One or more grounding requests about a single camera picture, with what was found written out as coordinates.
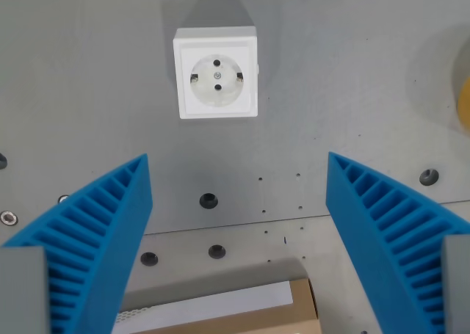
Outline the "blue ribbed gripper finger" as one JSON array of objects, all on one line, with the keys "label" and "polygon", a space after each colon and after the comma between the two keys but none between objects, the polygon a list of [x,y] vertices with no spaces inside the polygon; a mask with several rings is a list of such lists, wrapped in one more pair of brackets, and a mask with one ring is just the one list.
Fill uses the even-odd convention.
[{"label": "blue ribbed gripper finger", "polygon": [[337,153],[326,206],[383,333],[445,333],[441,249],[469,222]]},{"label": "blue ribbed gripper finger", "polygon": [[8,239],[46,256],[53,333],[110,333],[152,212],[148,157],[69,195]]}]

